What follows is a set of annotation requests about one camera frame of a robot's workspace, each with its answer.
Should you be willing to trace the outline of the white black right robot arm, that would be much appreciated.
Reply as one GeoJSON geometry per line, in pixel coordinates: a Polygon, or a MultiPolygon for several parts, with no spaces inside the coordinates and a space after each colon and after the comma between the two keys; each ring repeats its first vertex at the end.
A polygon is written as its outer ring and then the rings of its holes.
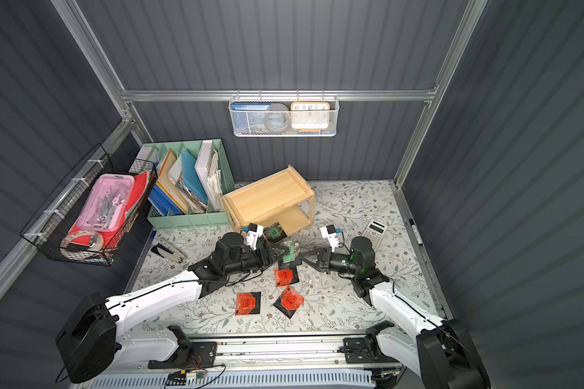
{"type": "Polygon", "coordinates": [[[422,379],[426,388],[490,388],[491,380],[467,327],[443,319],[401,293],[375,263],[368,238],[355,237],[347,254],[334,248],[301,252],[318,272],[349,276],[358,298],[389,319],[367,330],[367,355],[392,358],[422,379]]]}

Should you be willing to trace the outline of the green tea bag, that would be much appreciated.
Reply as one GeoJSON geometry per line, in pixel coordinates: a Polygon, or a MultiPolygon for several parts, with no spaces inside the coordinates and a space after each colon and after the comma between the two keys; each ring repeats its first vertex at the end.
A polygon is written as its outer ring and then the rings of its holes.
{"type": "Polygon", "coordinates": [[[277,263],[279,269],[291,269],[302,263],[301,259],[298,257],[300,254],[300,244],[296,240],[280,242],[277,244],[277,249],[277,263]]]}
{"type": "Polygon", "coordinates": [[[287,234],[282,226],[276,222],[269,227],[264,228],[264,237],[272,243],[277,243],[287,238],[287,234]]]}

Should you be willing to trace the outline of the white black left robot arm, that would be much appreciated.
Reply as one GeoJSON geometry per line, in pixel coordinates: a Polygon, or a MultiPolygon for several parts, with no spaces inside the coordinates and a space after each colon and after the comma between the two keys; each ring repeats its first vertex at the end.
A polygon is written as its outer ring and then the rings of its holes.
{"type": "Polygon", "coordinates": [[[162,311],[234,285],[233,275],[245,281],[253,272],[262,273],[289,251],[266,238],[226,233],[209,256],[168,280],[108,298],[87,296],[56,336],[63,360],[57,382],[84,383],[111,366],[131,362],[179,369],[201,365],[204,358],[178,326],[152,336],[130,337],[128,331],[162,311]]]}

